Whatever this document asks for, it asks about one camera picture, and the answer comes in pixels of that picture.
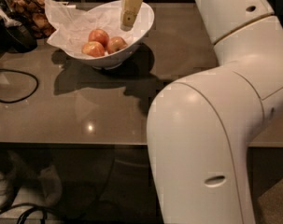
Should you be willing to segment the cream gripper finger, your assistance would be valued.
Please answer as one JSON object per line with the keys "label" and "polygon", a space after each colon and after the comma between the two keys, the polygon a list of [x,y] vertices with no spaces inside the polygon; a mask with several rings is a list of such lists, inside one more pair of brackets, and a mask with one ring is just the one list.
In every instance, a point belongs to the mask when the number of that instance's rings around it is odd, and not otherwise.
{"label": "cream gripper finger", "polygon": [[130,31],[141,8],[143,0],[121,0],[120,28]]}

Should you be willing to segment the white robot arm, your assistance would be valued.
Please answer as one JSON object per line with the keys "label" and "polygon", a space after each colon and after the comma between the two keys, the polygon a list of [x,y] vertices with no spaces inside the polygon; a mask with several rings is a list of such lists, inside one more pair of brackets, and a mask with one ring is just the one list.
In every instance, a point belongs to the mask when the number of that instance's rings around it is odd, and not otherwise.
{"label": "white robot arm", "polygon": [[283,109],[283,28],[267,0],[195,0],[218,67],[154,99],[149,161],[164,224],[255,224],[248,144]]}

